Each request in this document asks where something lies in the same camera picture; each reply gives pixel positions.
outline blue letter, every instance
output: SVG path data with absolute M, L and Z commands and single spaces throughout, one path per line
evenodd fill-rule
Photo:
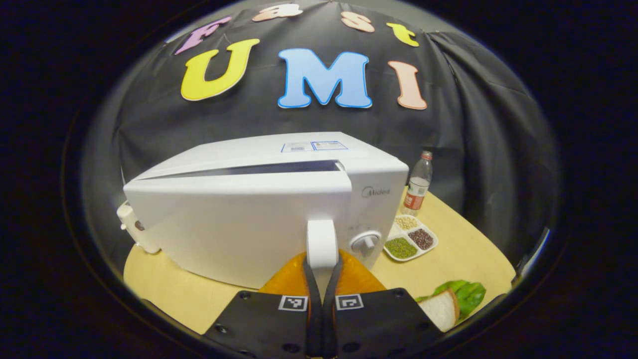
M 372 99 L 366 92 L 366 56 L 342 52 L 329 69 L 309 49 L 282 50 L 279 57 L 286 60 L 286 93 L 278 101 L 280 107 L 291 109 L 310 104 L 310 96 L 304 92 L 304 81 L 322 105 L 330 101 L 334 89 L 341 83 L 341 93 L 336 98 L 339 106 L 372 106 Z

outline bread slice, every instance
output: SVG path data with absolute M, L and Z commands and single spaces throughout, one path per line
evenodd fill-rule
M 452 288 L 420 302 L 419 307 L 442 332 L 452 329 L 460 315 L 459 302 Z

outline wooden table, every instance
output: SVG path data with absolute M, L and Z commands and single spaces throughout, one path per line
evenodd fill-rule
M 425 196 L 417 218 L 436 234 L 438 246 L 407 262 L 393 261 L 382 253 L 371 271 L 386 288 L 403 287 L 418 297 L 432 294 L 448 280 L 481 282 L 487 292 L 476 310 L 510 290 L 514 268 L 465 218 L 432 193 Z M 254 291 L 190 273 L 162 251 L 147 254 L 137 246 L 126 260 L 124 281 L 137 296 L 200 334 L 238 291 Z

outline yellow letter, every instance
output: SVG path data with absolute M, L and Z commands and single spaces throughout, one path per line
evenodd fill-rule
M 388 65 L 397 72 L 401 96 L 397 99 L 399 105 L 413 110 L 427 108 L 426 101 L 421 98 L 419 85 L 417 84 L 417 68 L 399 61 L 389 61 Z
M 276 17 L 296 16 L 302 12 L 302 10 L 299 10 L 299 5 L 297 4 L 276 5 L 260 11 L 258 15 L 253 17 L 253 21 L 270 20 Z
M 217 55 L 219 50 L 207 51 L 188 60 L 186 73 L 182 80 L 182 97 L 189 101 L 199 101 L 217 96 L 235 86 L 246 72 L 250 49 L 258 43 L 259 40 L 254 38 L 230 44 L 226 48 L 226 50 L 232 51 L 228 61 L 228 69 L 220 78 L 212 81 L 204 80 L 204 74 L 208 62 Z
M 341 16 L 343 16 L 343 19 L 341 19 L 341 21 L 343 21 L 343 23 L 346 24 L 346 26 L 348 27 L 365 31 L 367 33 L 374 33 L 375 31 L 375 27 L 370 25 L 370 19 L 363 15 L 359 15 L 358 13 L 353 13 L 350 11 L 344 11 L 341 13 Z
M 390 26 L 392 30 L 394 30 L 394 36 L 396 36 L 397 39 L 401 40 L 401 42 L 405 42 L 410 46 L 419 47 L 419 43 L 410 38 L 410 36 L 415 36 L 414 33 L 406 29 L 405 26 L 399 24 L 391 24 L 390 22 L 388 22 L 386 25 Z

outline plastic bottle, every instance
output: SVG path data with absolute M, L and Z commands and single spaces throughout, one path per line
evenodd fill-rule
M 404 215 L 416 216 L 421 209 L 423 197 L 432 181 L 432 153 L 423 151 L 421 159 L 414 165 L 410 173 L 410 182 L 408 184 L 408 192 L 405 195 L 401 213 Z

